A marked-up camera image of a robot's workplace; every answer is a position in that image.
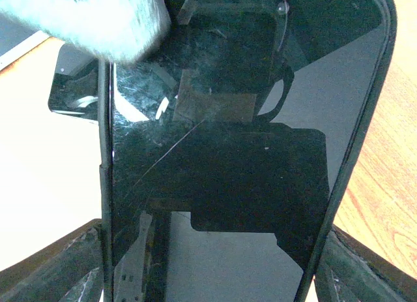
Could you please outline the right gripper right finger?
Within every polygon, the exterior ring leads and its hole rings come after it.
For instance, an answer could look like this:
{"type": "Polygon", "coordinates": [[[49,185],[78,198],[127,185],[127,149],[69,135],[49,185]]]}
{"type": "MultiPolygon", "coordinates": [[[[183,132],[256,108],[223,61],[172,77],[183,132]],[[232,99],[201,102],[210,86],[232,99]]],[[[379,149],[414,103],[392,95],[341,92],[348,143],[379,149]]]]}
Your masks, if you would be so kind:
{"type": "Polygon", "coordinates": [[[336,226],[314,283],[319,301],[416,301],[416,279],[336,226]]]}

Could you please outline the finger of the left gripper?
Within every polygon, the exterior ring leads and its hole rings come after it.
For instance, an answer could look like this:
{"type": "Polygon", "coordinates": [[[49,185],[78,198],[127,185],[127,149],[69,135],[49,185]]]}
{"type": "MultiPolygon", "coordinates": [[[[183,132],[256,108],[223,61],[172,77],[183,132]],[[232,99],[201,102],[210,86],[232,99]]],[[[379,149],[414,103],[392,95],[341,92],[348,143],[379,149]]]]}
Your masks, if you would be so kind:
{"type": "Polygon", "coordinates": [[[1,14],[114,63],[143,59],[171,26],[164,0],[1,0],[1,14]]]}

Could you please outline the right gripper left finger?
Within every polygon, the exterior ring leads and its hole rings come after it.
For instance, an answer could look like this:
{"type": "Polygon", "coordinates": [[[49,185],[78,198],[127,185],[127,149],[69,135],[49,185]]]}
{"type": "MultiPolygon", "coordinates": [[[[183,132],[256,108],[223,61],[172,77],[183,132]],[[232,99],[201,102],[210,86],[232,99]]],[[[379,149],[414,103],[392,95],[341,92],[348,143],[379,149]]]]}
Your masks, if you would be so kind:
{"type": "Polygon", "coordinates": [[[1,271],[1,301],[99,301],[101,220],[93,219],[1,271]]]}

